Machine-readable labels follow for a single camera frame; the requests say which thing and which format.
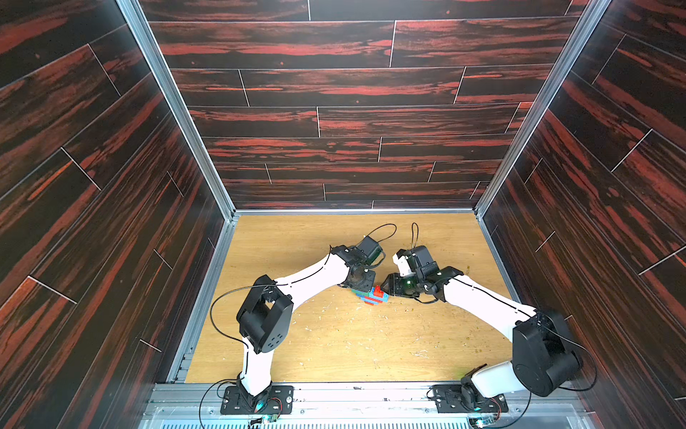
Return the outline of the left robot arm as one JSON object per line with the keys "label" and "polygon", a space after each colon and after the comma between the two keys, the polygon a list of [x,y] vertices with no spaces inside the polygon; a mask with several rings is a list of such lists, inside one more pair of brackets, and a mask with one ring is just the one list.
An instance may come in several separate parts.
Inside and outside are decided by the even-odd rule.
{"label": "left robot arm", "polygon": [[374,270],[384,259],[380,243],[366,236],[356,245],[331,248],[323,259],[293,275],[259,277],[237,314],[246,349],[237,381],[241,397],[255,407],[268,395],[273,353],[286,339],[298,307],[334,286],[371,291]]}

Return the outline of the light blue lego front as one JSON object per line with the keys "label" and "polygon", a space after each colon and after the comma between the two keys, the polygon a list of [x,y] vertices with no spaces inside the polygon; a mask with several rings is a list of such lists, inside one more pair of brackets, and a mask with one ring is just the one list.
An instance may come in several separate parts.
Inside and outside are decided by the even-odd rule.
{"label": "light blue lego front", "polygon": [[366,297],[360,298],[360,299],[361,299],[362,301],[363,301],[364,299],[368,299],[368,300],[377,300],[377,299],[373,296],[373,293],[367,293],[366,295],[367,295]]}

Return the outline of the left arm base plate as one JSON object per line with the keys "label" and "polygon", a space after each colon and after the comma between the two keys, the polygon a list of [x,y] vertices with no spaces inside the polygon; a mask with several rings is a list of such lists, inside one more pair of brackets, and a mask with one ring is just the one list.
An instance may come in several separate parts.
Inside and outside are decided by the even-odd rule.
{"label": "left arm base plate", "polygon": [[239,415],[290,415],[293,410],[294,387],[270,384],[257,396],[251,395],[241,385],[228,386],[223,393],[220,413],[223,416]]}

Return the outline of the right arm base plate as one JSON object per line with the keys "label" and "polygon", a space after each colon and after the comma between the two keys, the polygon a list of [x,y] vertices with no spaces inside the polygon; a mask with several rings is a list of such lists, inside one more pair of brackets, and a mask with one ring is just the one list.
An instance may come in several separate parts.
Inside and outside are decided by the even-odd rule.
{"label": "right arm base plate", "polygon": [[477,413],[499,415],[509,411],[503,395],[482,396],[471,384],[435,384],[427,391],[439,413]]}

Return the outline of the small red lego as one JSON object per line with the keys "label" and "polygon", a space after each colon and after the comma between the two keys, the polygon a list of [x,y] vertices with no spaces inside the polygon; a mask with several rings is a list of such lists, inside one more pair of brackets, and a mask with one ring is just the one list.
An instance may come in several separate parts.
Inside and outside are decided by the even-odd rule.
{"label": "small red lego", "polygon": [[389,299],[389,295],[385,293],[379,286],[374,287],[373,296],[377,300],[381,301],[387,301]]}

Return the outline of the red long lego brick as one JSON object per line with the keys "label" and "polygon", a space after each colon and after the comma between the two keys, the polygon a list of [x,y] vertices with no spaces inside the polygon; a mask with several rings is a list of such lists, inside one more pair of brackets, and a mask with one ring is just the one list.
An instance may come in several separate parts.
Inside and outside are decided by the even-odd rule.
{"label": "red long lego brick", "polygon": [[368,300],[368,299],[364,299],[363,302],[368,304],[368,305],[371,305],[371,306],[378,306],[378,305],[382,305],[382,304],[386,303],[386,301]]}

